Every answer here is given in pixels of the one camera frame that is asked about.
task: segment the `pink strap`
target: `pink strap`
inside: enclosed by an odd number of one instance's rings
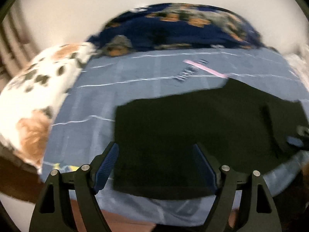
[[[188,60],[188,59],[184,60],[184,62],[187,63],[187,64],[189,64],[189,65],[193,65],[193,66],[195,66],[195,67],[197,67],[197,68],[199,68],[199,69],[205,70],[205,71],[207,71],[207,72],[209,72],[209,73],[215,75],[216,77],[219,77],[219,78],[228,78],[227,75],[221,74],[221,73],[219,73],[219,72],[217,72],[217,71],[215,71],[215,70],[213,70],[213,69],[207,68],[206,66],[204,66],[204,65],[202,65],[202,64],[195,63],[195,62],[193,62],[193,61],[191,61],[191,60]]]

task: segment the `blue textured pad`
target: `blue textured pad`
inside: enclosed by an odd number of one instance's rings
[[[215,194],[218,190],[216,173],[197,144],[193,145],[193,159],[205,186]]]
[[[299,138],[295,138],[295,137],[288,136],[287,139],[286,139],[286,141],[287,141],[287,143],[289,143],[290,145],[293,145],[293,146],[296,146],[296,147],[299,147],[299,148],[304,147],[304,143],[303,143],[302,140],[299,139]]]
[[[98,193],[102,190],[111,174],[119,155],[119,146],[114,143],[109,153],[106,155],[97,173],[95,174],[95,185],[93,190]]]

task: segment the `folded black cloth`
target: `folded black cloth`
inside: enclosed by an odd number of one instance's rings
[[[163,200],[210,195],[192,157],[201,142],[239,172],[262,174],[297,149],[285,142],[308,122],[300,102],[289,102],[229,79],[222,88],[141,99],[119,106],[114,168],[117,191]]]

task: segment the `white floral pillow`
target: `white floral pillow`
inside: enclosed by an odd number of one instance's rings
[[[1,142],[39,172],[50,125],[94,53],[91,43],[45,49],[0,94]]]

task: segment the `blue bedsheet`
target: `blue bedsheet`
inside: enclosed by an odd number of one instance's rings
[[[226,79],[198,70],[184,82],[175,80],[188,64],[183,60],[208,62],[207,67],[282,99],[300,100],[309,116],[309,93],[283,57],[269,49],[188,49],[137,52],[120,57],[92,59],[53,124],[44,157],[41,178],[57,168],[75,170],[103,152],[113,138],[116,106],[139,98],[180,94],[217,88]],[[286,188],[309,161],[308,152],[299,152],[288,163],[264,175],[273,195]],[[194,200],[151,200],[112,189],[112,175],[97,194],[101,209],[136,220],[160,224],[195,226],[207,217],[214,196]],[[240,193],[234,207],[239,205]]]

